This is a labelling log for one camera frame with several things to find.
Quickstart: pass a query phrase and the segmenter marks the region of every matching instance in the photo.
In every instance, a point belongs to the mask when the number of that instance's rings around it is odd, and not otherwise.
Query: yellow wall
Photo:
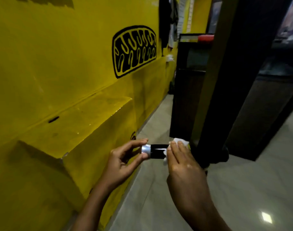
[[[205,33],[212,0],[195,0],[191,33]]]
[[[154,30],[157,58],[117,79],[112,37],[132,25]],[[109,150],[167,93],[175,62],[158,37],[158,0],[0,0],[0,230],[60,230],[81,209]]]

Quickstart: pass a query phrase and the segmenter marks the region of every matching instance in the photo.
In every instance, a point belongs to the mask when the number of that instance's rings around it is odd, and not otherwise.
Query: black scribble on wall
[[[113,36],[112,60],[116,78],[155,60],[156,56],[156,34],[147,26],[126,27]]]
[[[34,3],[38,4],[45,4],[47,5],[48,3],[51,3],[54,6],[67,6],[70,8],[74,8],[74,3],[72,0],[30,0]]]

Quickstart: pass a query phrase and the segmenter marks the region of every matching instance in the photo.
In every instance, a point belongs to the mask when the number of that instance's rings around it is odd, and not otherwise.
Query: white tissue
[[[178,141],[181,141],[185,145],[185,147],[188,147],[188,144],[189,144],[188,141],[183,140],[183,139],[179,139],[179,138],[174,138],[173,141],[175,141],[176,143],[178,143]],[[164,165],[167,165],[167,150],[164,150],[164,155],[166,156],[164,158]]]

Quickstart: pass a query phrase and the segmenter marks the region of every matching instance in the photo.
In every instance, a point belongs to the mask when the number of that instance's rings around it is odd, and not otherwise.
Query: gray floor
[[[139,133],[149,143],[167,143],[173,96],[168,95]],[[170,197],[162,160],[141,165],[110,231],[191,230]],[[293,231],[293,113],[256,162],[230,156],[211,165],[213,201],[232,230]],[[269,214],[272,224],[262,219]]]

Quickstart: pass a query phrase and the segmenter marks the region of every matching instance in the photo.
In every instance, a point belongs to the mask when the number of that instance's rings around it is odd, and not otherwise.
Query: black wall drawing
[[[156,56],[156,34],[147,26],[126,27],[112,39],[112,61],[116,78],[155,60]]]

